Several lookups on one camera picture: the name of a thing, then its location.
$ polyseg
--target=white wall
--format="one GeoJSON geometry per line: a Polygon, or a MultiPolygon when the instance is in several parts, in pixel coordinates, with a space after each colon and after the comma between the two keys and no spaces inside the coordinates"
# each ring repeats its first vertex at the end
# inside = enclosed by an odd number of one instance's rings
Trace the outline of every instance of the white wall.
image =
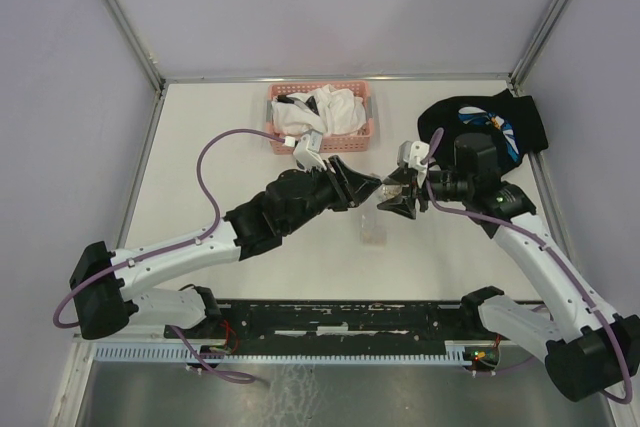
{"type": "Polygon", "coordinates": [[[573,0],[525,85],[581,266],[625,315],[640,314],[639,81],[639,0],[573,0]]]}
{"type": "Polygon", "coordinates": [[[167,77],[510,72],[550,0],[120,0],[167,77]]]}
{"type": "Polygon", "coordinates": [[[114,238],[153,92],[100,0],[0,12],[0,425],[40,426],[69,349],[53,309],[114,238]]]}

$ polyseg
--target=table surface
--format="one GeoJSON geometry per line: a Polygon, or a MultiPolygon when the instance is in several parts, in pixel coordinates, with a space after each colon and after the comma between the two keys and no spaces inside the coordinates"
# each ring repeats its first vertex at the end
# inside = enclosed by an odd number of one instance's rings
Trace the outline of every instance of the table surface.
{"type": "MultiPolygon", "coordinates": [[[[416,120],[430,105],[455,95],[493,95],[504,81],[371,82],[377,131],[370,149],[341,154],[363,173],[385,176],[399,145],[418,140],[416,120]]],[[[172,84],[135,205],[126,246],[169,239],[210,223],[211,208],[195,175],[202,147],[234,128],[264,129],[265,83],[172,84]]],[[[203,176],[222,212],[248,201],[294,167],[257,136],[235,135],[216,144],[203,176]]],[[[531,197],[543,215],[528,161],[505,177],[531,197]]],[[[457,300],[495,285],[519,300],[539,299],[524,274],[480,227],[429,209],[411,221],[379,212],[386,244],[360,240],[362,211],[325,212],[284,239],[282,247],[243,262],[220,265],[162,284],[210,287],[218,298],[457,300]]]]}

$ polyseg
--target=black item in basket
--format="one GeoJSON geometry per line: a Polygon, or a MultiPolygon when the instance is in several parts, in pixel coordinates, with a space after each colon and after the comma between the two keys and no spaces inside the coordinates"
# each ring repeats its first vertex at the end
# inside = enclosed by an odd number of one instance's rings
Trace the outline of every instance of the black item in basket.
{"type": "Polygon", "coordinates": [[[454,166],[454,141],[468,132],[491,136],[502,174],[519,166],[525,154],[549,147],[533,98],[513,97],[509,90],[492,97],[460,96],[436,102],[418,118],[420,140],[429,142],[439,127],[444,136],[435,159],[443,169],[454,166]]]}

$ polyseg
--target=pink basket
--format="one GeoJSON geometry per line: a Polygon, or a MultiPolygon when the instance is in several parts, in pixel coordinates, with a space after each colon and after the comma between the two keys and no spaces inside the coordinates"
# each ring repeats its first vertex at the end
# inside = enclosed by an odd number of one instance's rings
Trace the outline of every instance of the pink basket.
{"type": "MultiPolygon", "coordinates": [[[[267,125],[265,131],[269,134],[275,134],[284,137],[280,132],[273,130],[273,110],[271,101],[278,95],[293,94],[295,92],[310,92],[312,90],[324,87],[327,84],[333,85],[336,89],[349,89],[357,97],[362,97],[367,122],[362,128],[352,135],[331,135],[322,140],[320,152],[364,152],[369,148],[369,141],[373,136],[373,116],[371,115],[371,97],[369,92],[369,83],[364,80],[335,80],[322,82],[294,82],[294,83],[278,83],[269,86],[269,99],[267,101],[267,125]]],[[[291,154],[292,147],[285,147],[275,140],[270,141],[271,148],[275,154],[291,154]]]]}

